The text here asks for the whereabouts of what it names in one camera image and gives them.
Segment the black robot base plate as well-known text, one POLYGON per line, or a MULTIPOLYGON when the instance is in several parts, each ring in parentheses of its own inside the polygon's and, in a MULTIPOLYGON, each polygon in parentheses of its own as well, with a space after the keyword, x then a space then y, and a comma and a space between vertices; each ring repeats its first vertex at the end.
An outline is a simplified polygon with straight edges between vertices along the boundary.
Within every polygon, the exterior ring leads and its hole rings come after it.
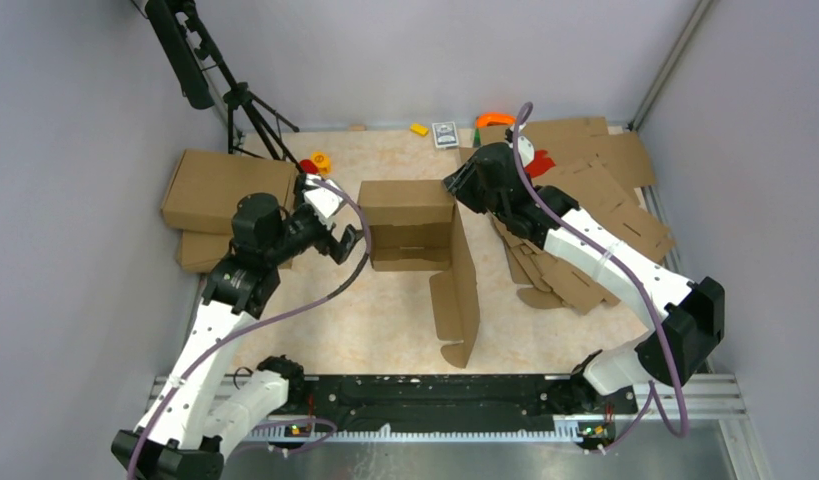
POLYGON ((296 384, 276 417, 327 419, 339 432, 548 432, 563 415, 634 414, 632 388, 608 397, 567 377, 504 375, 322 375, 296 384))

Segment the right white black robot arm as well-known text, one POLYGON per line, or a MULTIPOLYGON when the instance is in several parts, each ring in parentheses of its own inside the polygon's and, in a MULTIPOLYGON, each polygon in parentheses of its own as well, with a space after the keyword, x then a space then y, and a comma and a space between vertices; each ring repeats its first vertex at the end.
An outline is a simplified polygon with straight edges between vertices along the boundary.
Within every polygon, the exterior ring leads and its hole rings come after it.
POLYGON ((724 336, 726 292, 711 277, 693 281, 648 259, 601 225, 564 190, 536 186, 526 148, 481 147, 445 177, 459 203, 491 214, 513 235, 589 275, 629 307, 648 334, 584 361, 571 385, 574 404, 597 412, 612 393, 649 380, 684 386, 724 336))

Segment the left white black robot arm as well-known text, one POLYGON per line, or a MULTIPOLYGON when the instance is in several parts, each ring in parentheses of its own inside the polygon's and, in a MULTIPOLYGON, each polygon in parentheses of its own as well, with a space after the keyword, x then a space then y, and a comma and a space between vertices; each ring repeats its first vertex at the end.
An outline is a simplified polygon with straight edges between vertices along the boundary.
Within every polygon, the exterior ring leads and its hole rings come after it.
POLYGON ((298 364, 273 358, 228 400, 215 404, 244 336, 314 309, 340 295, 350 277, 324 297, 269 319, 261 316, 280 285, 282 264, 314 249, 344 263, 360 240, 371 239, 368 224, 346 226, 335 237, 335 218, 346 206, 360 207, 333 180, 301 174, 297 206, 286 210, 269 193, 241 198, 231 219, 226 255, 207 276, 191 332, 159 395, 132 429, 115 435, 111 452, 129 479, 218 479, 226 461, 276 410, 293 413, 304 404, 298 364))

